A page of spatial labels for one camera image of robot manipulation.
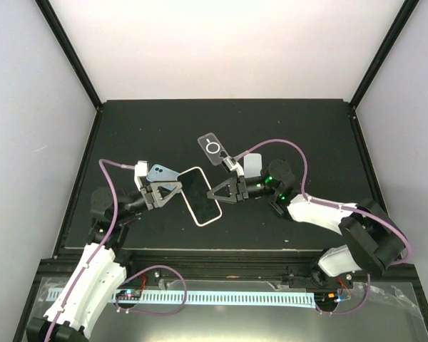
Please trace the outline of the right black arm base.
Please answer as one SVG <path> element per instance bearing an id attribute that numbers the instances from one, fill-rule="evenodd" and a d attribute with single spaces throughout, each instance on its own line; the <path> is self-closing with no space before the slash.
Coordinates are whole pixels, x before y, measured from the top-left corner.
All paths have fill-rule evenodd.
<path id="1" fill-rule="evenodd" d="M 287 279 L 291 286 L 311 290 L 328 291 L 353 288 L 353 281 L 348 280 L 345 275 L 328 276 L 318 266 L 309 264 L 289 264 Z"/>

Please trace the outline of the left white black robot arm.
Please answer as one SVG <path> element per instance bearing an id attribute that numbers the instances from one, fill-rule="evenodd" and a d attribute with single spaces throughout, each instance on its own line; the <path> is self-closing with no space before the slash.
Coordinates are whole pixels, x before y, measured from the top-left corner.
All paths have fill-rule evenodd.
<path id="1" fill-rule="evenodd" d="M 180 182 L 153 182 L 130 195 L 100 187 L 91 195 L 91 232 L 70 279 L 41 318 L 26 327 L 28 341 L 88 341 L 98 318 L 121 284 L 139 274 L 122 249 L 124 221 L 159 209 L 182 189 Z"/>

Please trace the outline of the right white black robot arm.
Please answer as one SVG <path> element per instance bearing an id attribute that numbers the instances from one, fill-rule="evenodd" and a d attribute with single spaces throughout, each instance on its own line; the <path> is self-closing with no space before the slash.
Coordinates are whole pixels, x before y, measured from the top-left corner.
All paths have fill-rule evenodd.
<path id="1" fill-rule="evenodd" d="M 288 162 L 273 160 L 260 175 L 231 177 L 209 190 L 207 197 L 235 204 L 268 196 L 277 216 L 340 235 L 345 243 L 323 252 L 310 269 L 311 281 L 318 287 L 326 287 L 336 276 L 355 271 L 381 276 L 400 261 L 407 239 L 375 202 L 356 204 L 319 199 L 296 191 L 294 181 Z"/>

